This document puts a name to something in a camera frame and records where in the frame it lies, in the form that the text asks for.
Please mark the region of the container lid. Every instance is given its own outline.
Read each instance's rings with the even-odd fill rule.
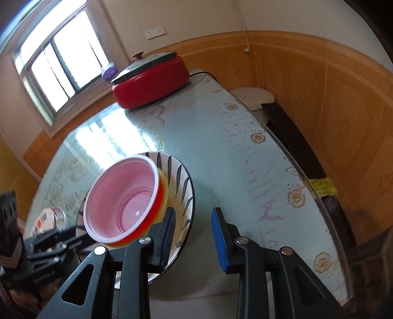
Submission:
[[[153,66],[159,65],[166,61],[172,60],[177,57],[176,52],[165,52],[151,55],[131,64],[129,67],[119,73],[117,77],[112,80],[112,84],[119,84],[129,78],[136,76]]]

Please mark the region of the red cooker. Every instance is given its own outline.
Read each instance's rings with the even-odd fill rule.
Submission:
[[[188,70],[176,52],[138,59],[112,80],[113,94],[122,108],[137,108],[176,91],[189,80]]]

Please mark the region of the black power cord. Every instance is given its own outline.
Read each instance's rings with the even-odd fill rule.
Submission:
[[[198,74],[209,74],[213,79],[216,80],[216,82],[218,82],[216,77],[213,74],[209,73],[209,72],[196,72],[194,74],[191,74],[190,77],[193,77],[194,75],[198,75]]]

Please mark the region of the dining table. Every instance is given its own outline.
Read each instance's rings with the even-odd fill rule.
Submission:
[[[219,265],[215,207],[261,247],[291,247],[341,305],[350,300],[343,247],[307,177],[267,126],[208,74],[148,106],[127,110],[114,103],[72,131],[42,178],[25,233],[46,207],[61,207],[75,225],[98,176],[146,152],[179,159],[195,193],[188,239],[171,268],[149,285],[152,318],[235,318],[239,277]]]

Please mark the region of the white switch plate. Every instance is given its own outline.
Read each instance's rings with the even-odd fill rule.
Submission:
[[[146,40],[150,40],[152,38],[156,37],[156,33],[154,31],[154,29],[148,30],[145,32],[145,38]]]
[[[154,29],[154,33],[156,34],[156,37],[159,37],[160,35],[164,35],[167,33],[164,27],[157,27]]]

